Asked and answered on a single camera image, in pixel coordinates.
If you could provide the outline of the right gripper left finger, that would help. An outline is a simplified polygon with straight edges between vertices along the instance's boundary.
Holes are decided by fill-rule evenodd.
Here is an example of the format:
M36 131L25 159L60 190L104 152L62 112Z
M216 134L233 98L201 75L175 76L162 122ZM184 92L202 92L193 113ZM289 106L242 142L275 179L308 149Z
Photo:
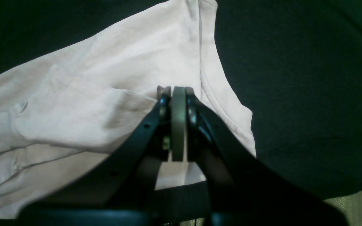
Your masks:
M171 87L128 139L86 175L21 210L19 226L159 226L149 202L168 159Z

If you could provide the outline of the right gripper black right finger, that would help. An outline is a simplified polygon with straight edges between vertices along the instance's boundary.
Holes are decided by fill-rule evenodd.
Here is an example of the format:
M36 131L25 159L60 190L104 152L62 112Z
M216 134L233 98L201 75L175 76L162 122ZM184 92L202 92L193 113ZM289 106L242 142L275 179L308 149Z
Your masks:
M258 161L187 87L187 159L207 181L205 226L346 226L338 209Z

